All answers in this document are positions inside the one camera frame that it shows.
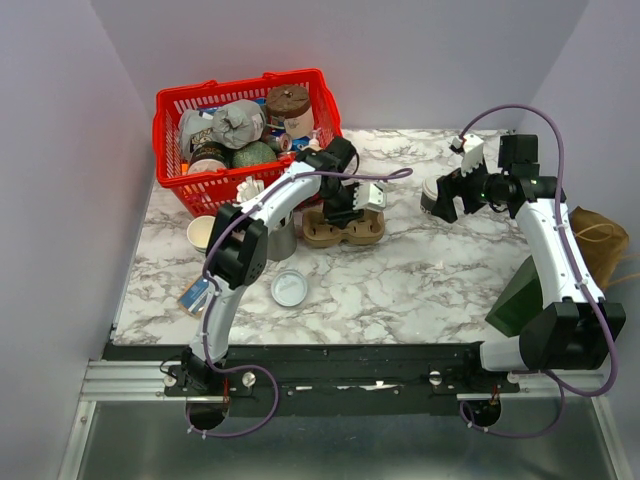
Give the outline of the dark green paper bag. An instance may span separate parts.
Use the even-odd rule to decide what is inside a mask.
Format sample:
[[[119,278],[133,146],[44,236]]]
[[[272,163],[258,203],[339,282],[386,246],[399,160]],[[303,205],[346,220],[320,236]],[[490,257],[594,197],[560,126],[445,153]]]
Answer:
[[[542,311],[543,297],[535,263],[527,257],[506,285],[485,321],[507,337],[518,336]]]

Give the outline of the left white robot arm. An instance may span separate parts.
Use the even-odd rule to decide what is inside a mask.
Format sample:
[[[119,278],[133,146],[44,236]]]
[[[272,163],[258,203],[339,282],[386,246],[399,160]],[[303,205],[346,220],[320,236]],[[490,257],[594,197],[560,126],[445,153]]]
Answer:
[[[252,200],[218,210],[207,246],[202,276],[208,291],[199,332],[181,354],[186,386],[201,395],[214,393],[222,380],[216,365],[228,351],[229,332],[239,302],[266,266],[268,237],[276,224],[308,198],[323,200],[330,226],[345,227],[360,218],[355,186],[344,186],[347,167],[359,160],[356,148],[336,136],[318,152],[302,152],[285,173]]]

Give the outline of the white plastic cup lid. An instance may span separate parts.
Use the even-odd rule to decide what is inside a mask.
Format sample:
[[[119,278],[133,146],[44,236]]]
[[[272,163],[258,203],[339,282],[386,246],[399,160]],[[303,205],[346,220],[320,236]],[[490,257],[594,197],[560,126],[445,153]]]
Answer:
[[[429,176],[426,177],[422,182],[423,195],[433,202],[435,202],[438,198],[437,180],[438,176]]]

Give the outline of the black paper coffee cup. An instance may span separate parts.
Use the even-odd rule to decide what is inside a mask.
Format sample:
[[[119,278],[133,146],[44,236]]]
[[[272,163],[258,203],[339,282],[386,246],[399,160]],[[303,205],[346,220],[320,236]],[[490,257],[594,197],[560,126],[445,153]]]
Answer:
[[[432,216],[439,218],[436,204],[438,200],[438,176],[429,176],[422,182],[422,193],[420,199],[421,210]]]

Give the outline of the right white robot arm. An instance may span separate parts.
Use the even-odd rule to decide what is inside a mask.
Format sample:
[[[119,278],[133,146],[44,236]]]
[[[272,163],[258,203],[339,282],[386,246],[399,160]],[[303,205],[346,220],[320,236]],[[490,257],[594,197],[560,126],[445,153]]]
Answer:
[[[494,383],[496,372],[599,368],[626,314],[621,304],[606,300],[590,275],[562,188],[557,178],[540,173],[537,137],[502,136],[496,173],[487,169],[480,137],[454,137],[451,149],[461,155],[461,165],[438,179],[431,214],[456,222],[456,198],[467,214],[484,206],[506,208],[525,236],[542,292],[541,312],[517,336],[483,343],[480,357],[461,365],[462,384],[480,392]]]

